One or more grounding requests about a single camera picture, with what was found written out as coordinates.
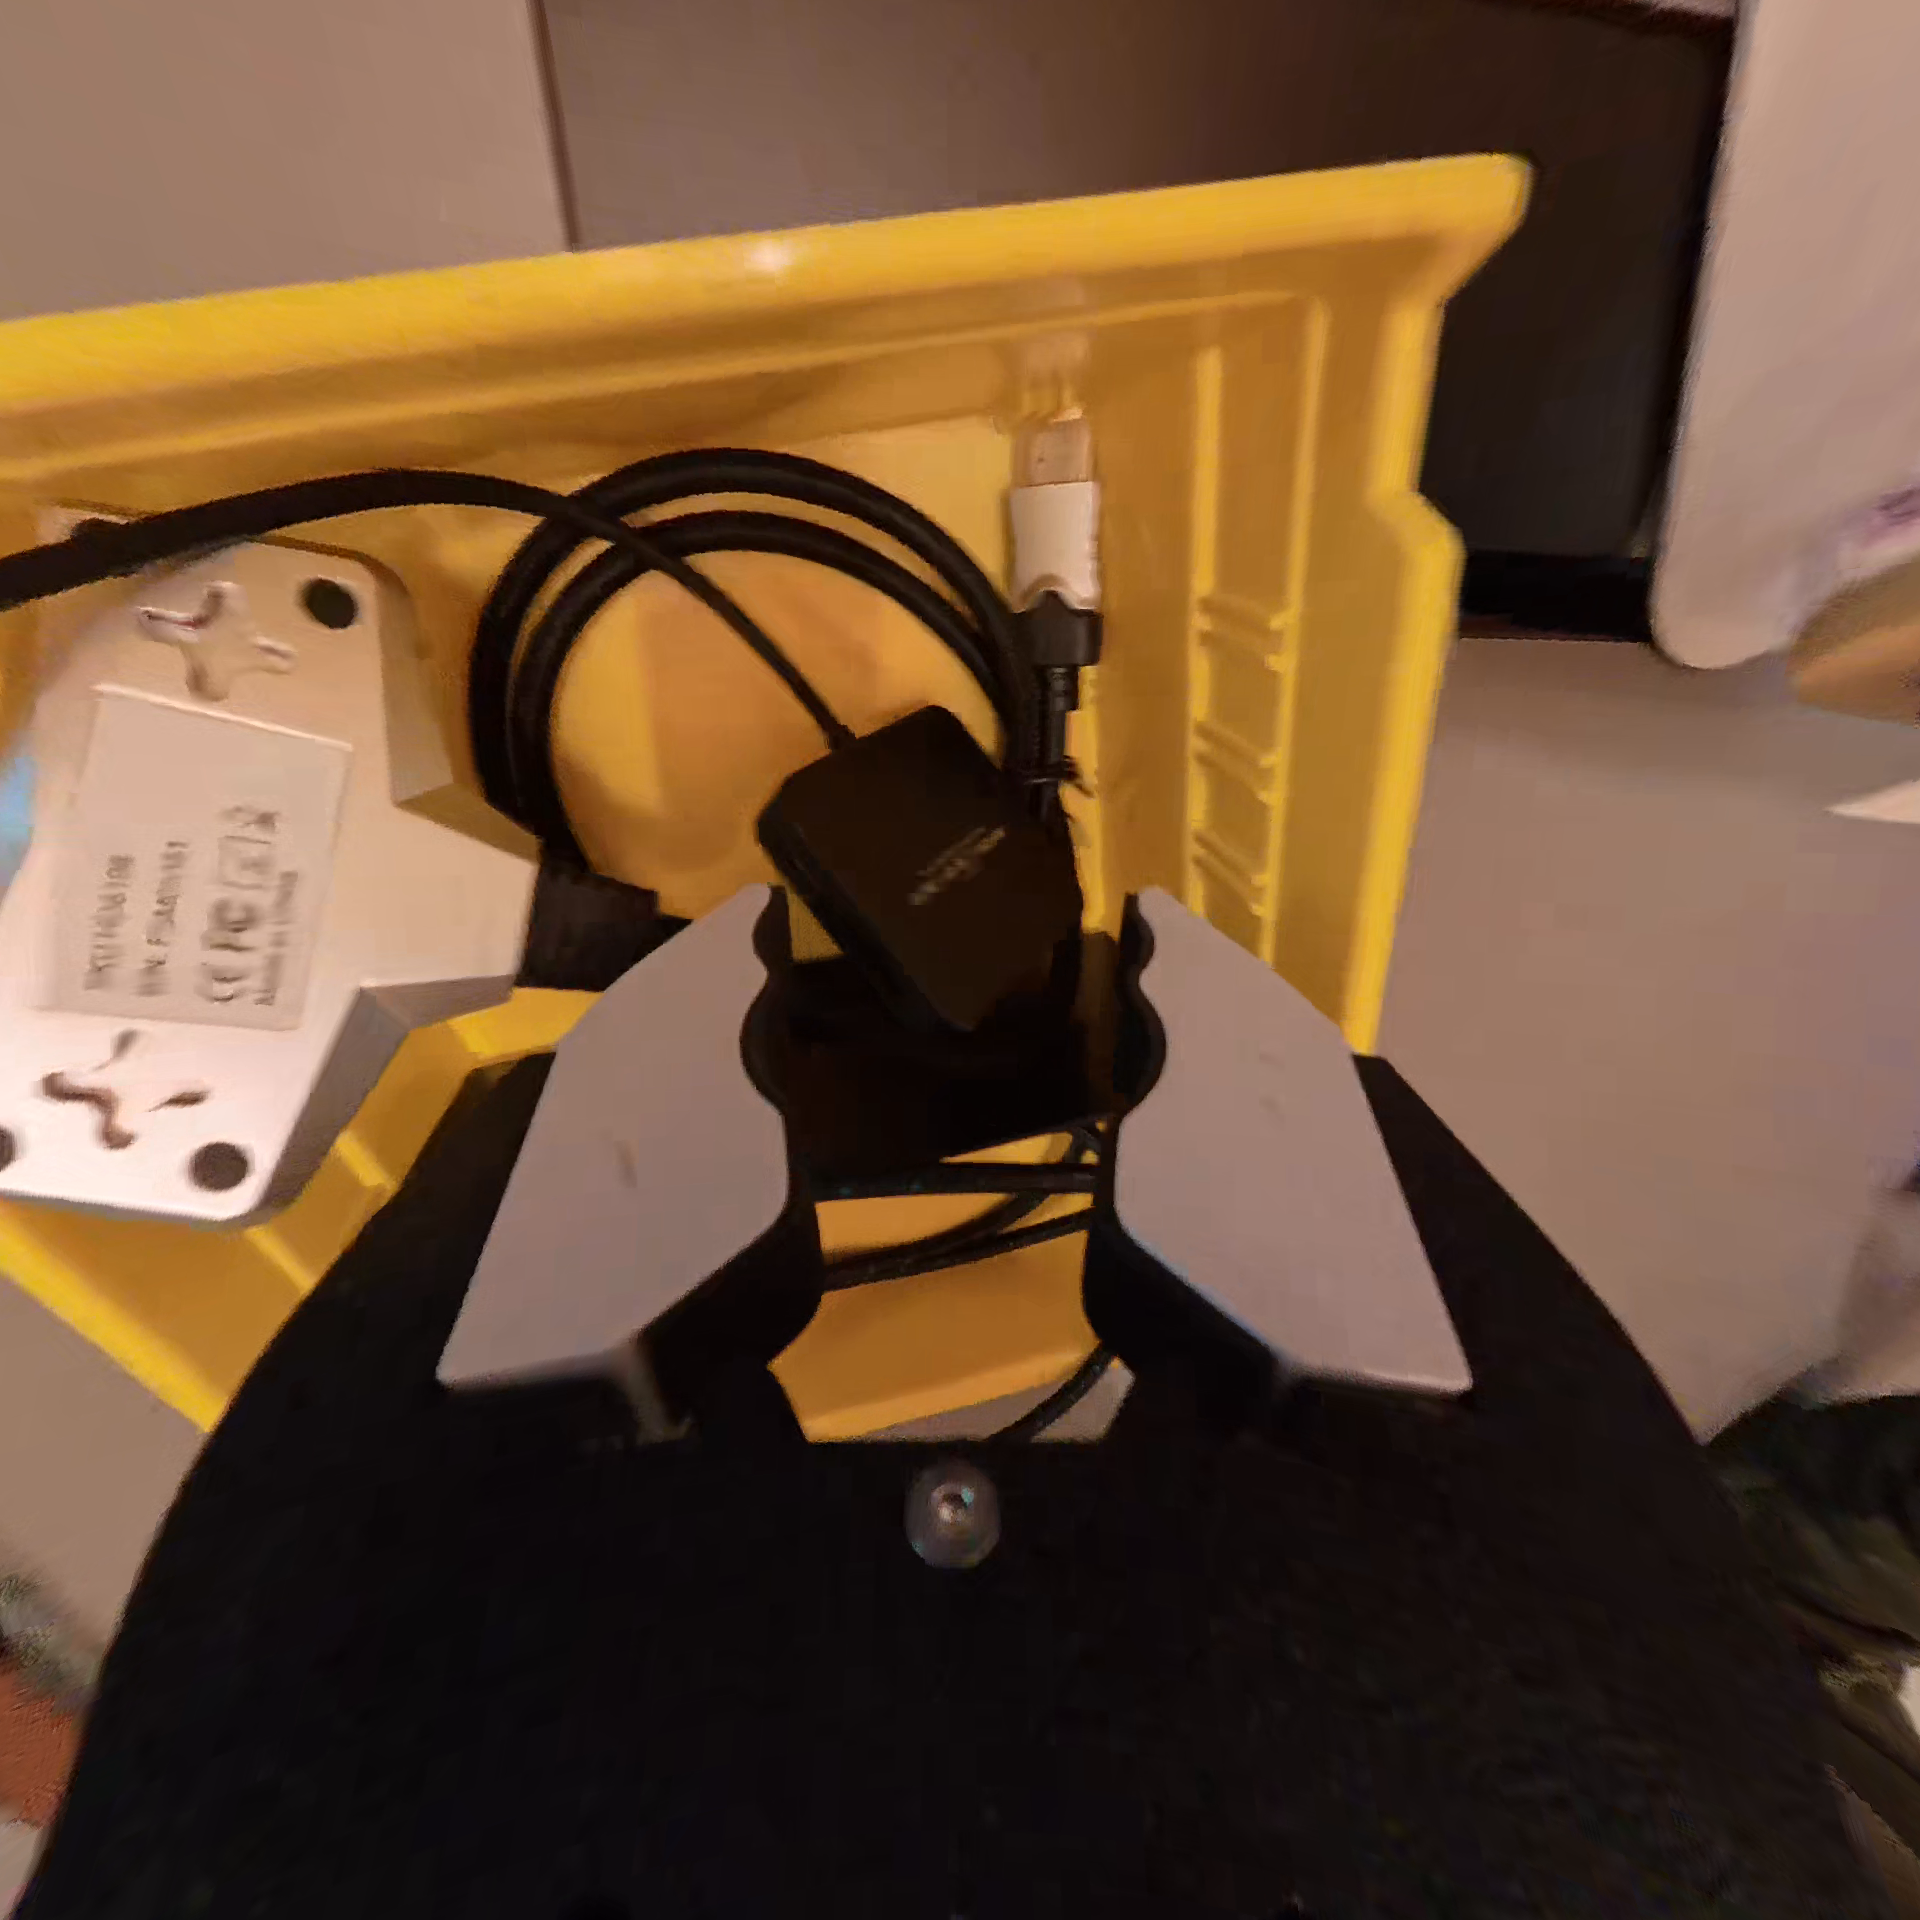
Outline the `black adapter box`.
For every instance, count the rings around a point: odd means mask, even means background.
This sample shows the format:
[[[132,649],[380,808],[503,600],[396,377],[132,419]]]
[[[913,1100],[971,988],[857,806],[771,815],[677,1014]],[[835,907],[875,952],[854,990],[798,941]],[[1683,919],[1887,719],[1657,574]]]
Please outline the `black adapter box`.
[[[969,1036],[1038,996],[1082,928],[1070,844],[942,705],[779,782],[757,840],[903,1019]]]

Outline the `dark panel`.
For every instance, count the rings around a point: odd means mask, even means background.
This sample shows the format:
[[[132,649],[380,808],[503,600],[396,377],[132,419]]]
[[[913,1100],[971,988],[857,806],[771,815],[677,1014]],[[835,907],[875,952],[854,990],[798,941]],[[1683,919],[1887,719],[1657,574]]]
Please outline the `dark panel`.
[[[1735,5],[1454,5],[1435,153],[1526,165],[1446,321],[1423,461],[1468,633],[1647,639]]]

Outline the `silver metal labelled device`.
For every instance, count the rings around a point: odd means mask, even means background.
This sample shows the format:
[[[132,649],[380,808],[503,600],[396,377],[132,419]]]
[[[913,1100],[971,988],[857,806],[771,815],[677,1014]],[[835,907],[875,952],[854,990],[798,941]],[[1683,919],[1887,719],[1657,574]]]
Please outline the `silver metal labelled device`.
[[[460,780],[386,567],[231,543],[36,639],[5,1198],[249,1225],[410,1032],[509,993],[537,848]]]

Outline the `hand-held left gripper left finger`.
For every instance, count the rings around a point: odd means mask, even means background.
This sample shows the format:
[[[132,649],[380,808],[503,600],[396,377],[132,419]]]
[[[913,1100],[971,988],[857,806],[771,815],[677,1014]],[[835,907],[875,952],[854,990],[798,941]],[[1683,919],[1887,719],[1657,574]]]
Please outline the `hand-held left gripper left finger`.
[[[790,952],[783,892],[750,885],[569,1028],[441,1351],[445,1390],[601,1380],[641,1432],[679,1435],[810,1326],[823,1238],[771,1067]]]

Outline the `white blurred object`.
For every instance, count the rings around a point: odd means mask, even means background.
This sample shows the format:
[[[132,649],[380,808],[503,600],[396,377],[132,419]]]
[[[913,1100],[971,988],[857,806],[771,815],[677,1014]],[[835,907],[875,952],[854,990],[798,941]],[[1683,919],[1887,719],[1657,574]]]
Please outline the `white blurred object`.
[[[1657,644],[1914,726],[1915,491],[1917,5],[1739,5]]]

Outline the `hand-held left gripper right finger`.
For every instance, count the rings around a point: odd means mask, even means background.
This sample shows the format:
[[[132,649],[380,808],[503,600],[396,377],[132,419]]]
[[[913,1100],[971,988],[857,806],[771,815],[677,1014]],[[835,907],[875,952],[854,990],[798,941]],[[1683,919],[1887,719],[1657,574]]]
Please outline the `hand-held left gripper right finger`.
[[[1130,895],[1082,1299],[1140,1382],[1463,1401],[1473,1367],[1339,1027],[1178,895]]]

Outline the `yellow plastic bin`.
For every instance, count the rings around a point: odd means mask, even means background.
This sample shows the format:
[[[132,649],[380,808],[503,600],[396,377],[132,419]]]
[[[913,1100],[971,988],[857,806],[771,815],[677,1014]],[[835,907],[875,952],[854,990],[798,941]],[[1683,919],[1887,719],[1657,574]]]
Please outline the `yellow plastic bin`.
[[[1017,429],[1077,407],[1106,635],[1071,755],[1087,928],[1164,886],[1377,1051],[1457,630],[1420,491],[1451,294],[1522,224],[1506,155],[707,237],[5,325],[5,555],[364,469],[571,491],[666,451],[860,472],[1005,579]],[[587,848],[702,915],[823,741],[673,584],[566,671]],[[191,1425],[397,1185],[468,1071],[557,1039],[516,992],[399,1045],[297,1200],[205,1232],[5,1200],[5,1278]],[[1044,1384],[1091,1343],[1066,1243],[828,1303],[779,1360],[810,1435]]]

